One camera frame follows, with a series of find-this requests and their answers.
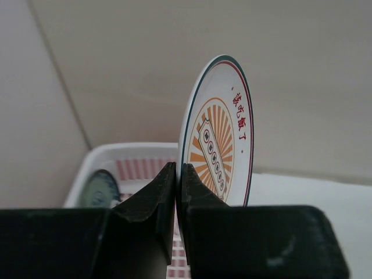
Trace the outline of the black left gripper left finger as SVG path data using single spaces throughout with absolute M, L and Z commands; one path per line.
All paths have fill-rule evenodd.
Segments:
M 2 278 L 165 278 L 176 165 L 109 208 L 4 209 Z

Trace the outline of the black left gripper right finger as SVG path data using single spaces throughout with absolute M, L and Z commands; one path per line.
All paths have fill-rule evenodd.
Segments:
M 309 205 L 228 206 L 182 168 L 182 239 L 192 278 L 348 278 L 331 222 Z

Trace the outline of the blue floral plate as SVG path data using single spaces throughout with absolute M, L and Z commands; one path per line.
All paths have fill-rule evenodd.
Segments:
M 86 180 L 79 196 L 80 208 L 112 208 L 121 202 L 119 185 L 104 169 L 93 172 Z

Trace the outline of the orange sunburst plate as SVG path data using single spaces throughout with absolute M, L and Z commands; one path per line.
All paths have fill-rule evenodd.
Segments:
M 180 230 L 183 166 L 191 164 L 207 192 L 227 205 L 247 206 L 253 154 L 253 108 L 245 73 L 236 59 L 219 55 L 198 76 L 183 117 L 176 161 Z

